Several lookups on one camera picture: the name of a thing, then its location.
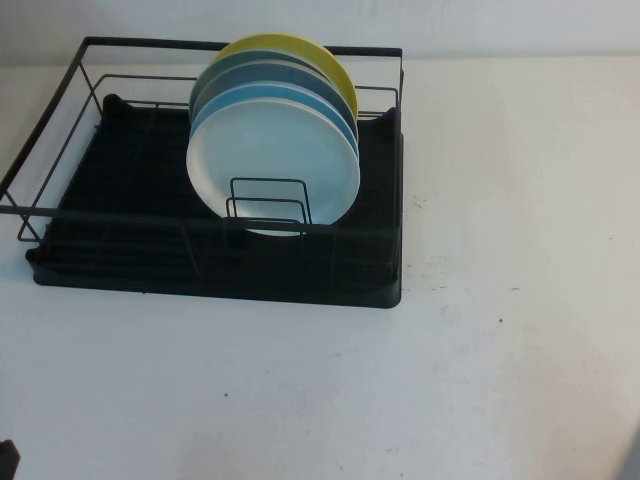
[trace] stack of plates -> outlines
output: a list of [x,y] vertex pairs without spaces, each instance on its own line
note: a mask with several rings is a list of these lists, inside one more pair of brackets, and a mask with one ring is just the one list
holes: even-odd
[[353,204],[356,92],[324,47],[284,34],[228,45],[198,77],[189,115],[189,178],[216,214],[227,216],[233,178],[304,182],[312,218],[302,183],[256,180],[234,181],[232,216],[331,224]]

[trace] blue plate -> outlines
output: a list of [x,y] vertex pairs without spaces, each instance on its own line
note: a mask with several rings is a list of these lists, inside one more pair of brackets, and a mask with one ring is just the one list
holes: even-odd
[[233,53],[227,57],[223,57],[204,69],[191,89],[191,96],[189,97],[189,112],[193,112],[193,106],[196,103],[198,95],[200,95],[202,89],[206,87],[207,83],[209,83],[213,78],[217,77],[222,72],[242,65],[243,63],[255,62],[257,60],[284,60],[310,68],[314,72],[326,77],[326,75],[311,62],[292,53],[281,52],[278,50],[244,50],[242,52]]
[[221,73],[200,92],[191,112],[191,119],[195,119],[200,110],[216,95],[245,83],[254,82],[284,82],[312,91],[324,98],[342,115],[354,136],[358,138],[356,119],[338,90],[326,78],[313,70],[281,60],[249,62]]
[[358,155],[358,142],[353,132],[347,125],[347,122],[342,118],[338,111],[333,108],[326,100],[319,95],[307,90],[306,88],[298,87],[297,85],[291,85],[289,83],[282,82],[255,82],[246,83],[239,87],[232,88],[226,92],[210,100],[202,110],[198,113],[198,116],[193,120],[191,124],[191,133],[189,137],[193,137],[193,134],[198,129],[200,124],[204,122],[207,117],[218,110],[244,100],[251,100],[252,98],[284,98],[287,100],[293,100],[294,102],[302,103],[314,110],[322,113],[329,120],[331,120],[336,127],[347,138],[351,148]]

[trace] white table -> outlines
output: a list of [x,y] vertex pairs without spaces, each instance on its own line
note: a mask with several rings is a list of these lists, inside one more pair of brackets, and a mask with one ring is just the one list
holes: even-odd
[[[5,166],[63,70],[0,70]],[[617,478],[640,421],[640,58],[405,70],[395,309],[40,287],[0,218],[17,480]]]

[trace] plate rim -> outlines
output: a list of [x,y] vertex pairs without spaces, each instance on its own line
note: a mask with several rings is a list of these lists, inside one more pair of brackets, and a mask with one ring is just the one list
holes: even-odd
[[[292,53],[292,52],[286,52],[284,50],[280,50],[280,49],[277,49],[277,48],[249,48],[249,49],[246,49],[246,50],[241,50],[239,52],[231,53],[231,54],[225,56],[221,60],[224,60],[226,58],[233,58],[236,55],[243,55],[243,54],[247,54],[247,53],[257,53],[257,52],[265,52],[265,53],[266,52],[274,52],[274,53],[278,53],[278,54],[282,54],[282,55],[287,55],[287,56],[295,58],[297,60],[301,60],[302,62],[304,62],[306,64],[306,65],[303,65],[303,66],[307,66],[308,65],[307,68],[311,68],[312,70],[315,70],[317,73],[319,73],[320,75],[324,76],[327,80],[329,80],[329,77],[327,77],[327,74],[324,73],[322,71],[322,69],[320,69],[320,67],[315,65],[309,59],[304,58],[301,55],[297,55],[297,54]],[[260,60],[281,60],[281,59],[264,58],[264,59],[260,59]],[[217,64],[218,64],[218,62],[212,62],[212,63],[208,64],[204,68],[204,70],[202,70],[202,72],[200,72],[200,74],[196,78],[196,81],[194,82],[193,87],[191,88],[191,93],[189,94],[189,117],[191,117],[191,112],[193,111],[193,107],[195,106],[196,100],[198,98],[198,95],[200,95],[200,92],[202,92],[202,90],[207,86],[207,84],[211,80],[216,78],[219,74],[217,74],[214,77],[210,78],[209,81],[207,81],[204,85],[201,85],[199,82],[201,82],[201,79],[204,77],[204,75],[207,74],[208,72],[210,72]],[[198,94],[195,95],[196,87],[198,87],[198,86],[202,86],[202,88],[200,88],[200,91],[198,92]]]
[[263,46],[269,46],[270,42],[283,41],[286,43],[287,41],[291,42],[291,40],[297,42],[298,45],[307,45],[308,47],[311,47],[318,52],[321,62],[318,62],[316,60],[312,63],[318,65],[327,74],[327,77],[329,77],[329,79],[336,85],[336,87],[338,87],[338,90],[345,97],[345,100],[347,102],[347,105],[349,105],[351,112],[357,119],[358,95],[356,92],[356,87],[353,84],[349,73],[344,68],[342,63],[335,57],[335,55],[333,55],[333,53],[327,50],[323,45],[320,45],[319,43],[316,43],[313,40],[302,35],[285,32],[265,32],[248,35],[234,42],[231,42],[229,45],[220,50],[220,52],[218,52],[218,55],[216,55],[216,57],[213,59],[212,63],[221,60],[225,56],[228,56],[235,51],[243,50],[243,45],[245,43],[251,44],[251,42],[258,42],[258,44],[260,44],[260,42],[264,42]]
[[[233,88],[231,88],[229,90],[226,90],[226,91],[216,95],[215,97],[213,97],[211,100],[209,100],[200,109],[200,111],[198,112],[198,115],[196,115],[196,118],[193,119],[193,121],[191,123],[191,130],[189,132],[189,138],[191,139],[191,137],[193,137],[193,135],[195,134],[195,131],[198,129],[200,124],[202,124],[206,120],[206,117],[203,118],[200,121],[200,123],[196,126],[196,128],[194,129],[194,126],[198,123],[198,119],[201,117],[201,115],[205,114],[207,107],[209,105],[211,105],[213,102],[215,102],[217,99],[219,99],[222,96],[233,95],[234,92],[237,92],[237,91],[242,90],[242,89],[251,89],[251,88],[258,88],[258,87],[263,87],[263,88],[264,87],[266,87],[266,88],[275,87],[276,89],[279,88],[279,89],[285,89],[285,90],[294,90],[296,92],[301,93],[302,95],[306,95],[306,96],[308,96],[310,98],[313,98],[314,100],[317,100],[317,101],[323,103],[326,107],[328,107],[329,109],[333,110],[333,113],[335,113],[338,116],[338,118],[342,121],[342,123],[344,124],[345,130],[346,130],[346,132],[348,132],[348,135],[349,135],[349,138],[347,138],[347,141],[349,142],[349,144],[351,144],[351,148],[353,148],[358,160],[360,159],[360,149],[358,147],[358,139],[353,134],[353,131],[351,130],[351,127],[349,126],[347,121],[344,119],[344,117],[342,115],[340,115],[340,112],[338,112],[338,110],[336,110],[336,108],[333,105],[331,105],[330,102],[328,102],[326,99],[324,99],[322,96],[318,95],[317,93],[312,92],[308,88],[304,88],[304,87],[301,87],[300,85],[295,85],[295,84],[287,83],[287,82],[280,82],[280,81],[276,81],[276,80],[263,80],[263,81],[244,83],[242,85],[238,85],[237,87],[233,87]],[[291,99],[279,97],[277,95],[261,95],[261,96],[256,96],[256,97],[253,97],[253,98],[255,98],[255,99],[259,99],[259,98],[280,98],[282,100],[291,100]],[[246,100],[251,100],[251,98],[247,98],[247,99],[244,99],[244,100],[239,100],[239,101],[234,102],[234,103],[239,103],[239,102],[243,102],[243,101],[246,101]],[[314,107],[312,107],[310,105],[306,105],[306,106],[316,110]],[[212,115],[215,112],[209,113],[207,115],[207,117]],[[335,124],[335,122],[331,118],[327,117],[327,119],[331,123]],[[343,131],[343,129],[341,127],[339,127],[338,125],[336,125],[336,126],[338,127],[340,132],[343,135],[345,135],[345,131]]]
[[[358,117],[353,115],[353,112],[351,112],[351,109],[349,108],[349,104],[346,101],[346,99],[342,96],[342,94],[340,93],[340,91],[336,88],[335,85],[333,85],[331,83],[331,81],[329,81],[329,79],[324,78],[322,75],[314,72],[313,70],[311,70],[310,68],[304,67],[302,65],[297,65],[295,63],[292,62],[287,62],[285,60],[255,60],[252,62],[247,62],[247,63],[243,63],[241,65],[237,65],[233,68],[230,68],[228,70],[225,70],[224,72],[219,73],[218,75],[216,75],[214,78],[212,78],[208,83],[207,86],[202,89],[202,91],[200,92],[200,94],[198,95],[198,98],[196,99],[196,104],[194,105],[194,111],[190,111],[189,112],[189,119],[191,122],[193,122],[194,118],[197,117],[197,113],[195,116],[193,116],[193,113],[195,112],[195,107],[198,104],[198,100],[200,99],[200,97],[202,96],[202,94],[205,92],[205,90],[216,81],[217,78],[219,78],[222,75],[226,75],[229,72],[233,72],[234,70],[239,70],[241,68],[247,68],[247,67],[251,67],[252,65],[280,65],[283,67],[287,67],[287,68],[293,68],[293,69],[297,69],[300,70],[302,72],[305,72],[307,74],[312,75],[313,77],[315,77],[318,80],[321,80],[325,85],[327,85],[329,88],[331,88],[339,97],[340,99],[342,99],[342,101],[344,102],[344,104],[347,107],[347,110],[349,111],[349,119],[345,118],[345,121],[347,122],[347,124],[349,124],[351,131],[353,132],[353,134],[356,137],[356,140],[359,139],[359,134],[358,134]],[[200,113],[200,110],[202,110],[204,108],[204,106],[209,103],[209,100],[207,100],[207,102],[202,105],[199,109],[198,109],[198,113]]]

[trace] black dish rack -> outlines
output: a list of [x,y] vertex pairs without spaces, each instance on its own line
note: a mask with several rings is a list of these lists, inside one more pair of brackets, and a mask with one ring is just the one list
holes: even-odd
[[[123,99],[113,93],[100,98],[97,93],[108,78],[189,83],[194,77],[106,73],[92,83],[83,64],[93,46],[213,52],[226,45],[84,40],[0,182],[0,200],[6,198],[9,203],[0,205],[0,213],[19,215],[23,223],[18,239],[37,244],[26,253],[34,280],[43,285],[135,292],[380,308],[397,305],[402,279],[402,50],[327,47],[335,55],[397,59],[399,76],[397,87],[356,87],[391,92],[394,104],[387,110],[359,112],[358,196],[338,222],[316,225],[306,196],[290,200],[300,205],[302,222],[235,217],[235,202],[275,200],[247,199],[235,193],[227,202],[232,206],[227,218],[216,216],[196,195],[187,176],[187,104]],[[84,103],[78,105],[80,112],[66,138],[54,138],[60,150],[46,151],[50,162],[34,200],[19,202],[9,189],[42,140],[72,79],[80,74],[88,86]],[[90,105],[99,120],[93,134],[85,138],[86,146],[70,160],[71,179],[57,207],[39,206],[65,150],[68,153],[74,136],[81,136],[78,125]],[[237,188],[246,181],[296,182],[301,191],[306,190],[304,182],[296,179],[239,178],[232,181],[232,192],[234,184]],[[50,221],[39,227],[34,219],[40,217]],[[273,237],[248,229],[299,235]]]

